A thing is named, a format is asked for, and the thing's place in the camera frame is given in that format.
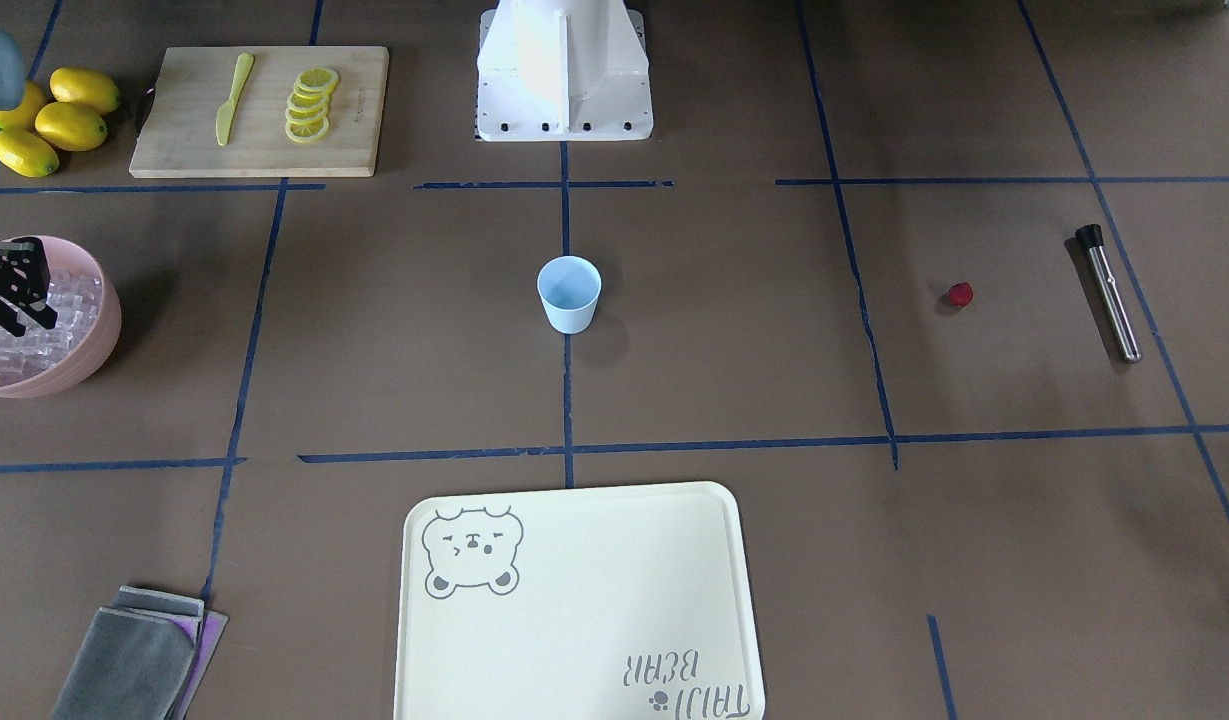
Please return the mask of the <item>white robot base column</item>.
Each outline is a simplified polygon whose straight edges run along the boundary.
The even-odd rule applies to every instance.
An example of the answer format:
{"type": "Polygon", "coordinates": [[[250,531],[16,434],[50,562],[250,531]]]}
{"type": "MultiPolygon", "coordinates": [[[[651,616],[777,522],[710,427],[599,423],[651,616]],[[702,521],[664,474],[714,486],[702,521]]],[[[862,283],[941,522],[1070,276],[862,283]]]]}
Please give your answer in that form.
{"type": "Polygon", "coordinates": [[[653,135],[645,27],[623,1],[500,1],[481,14],[476,65],[481,141],[653,135]]]}

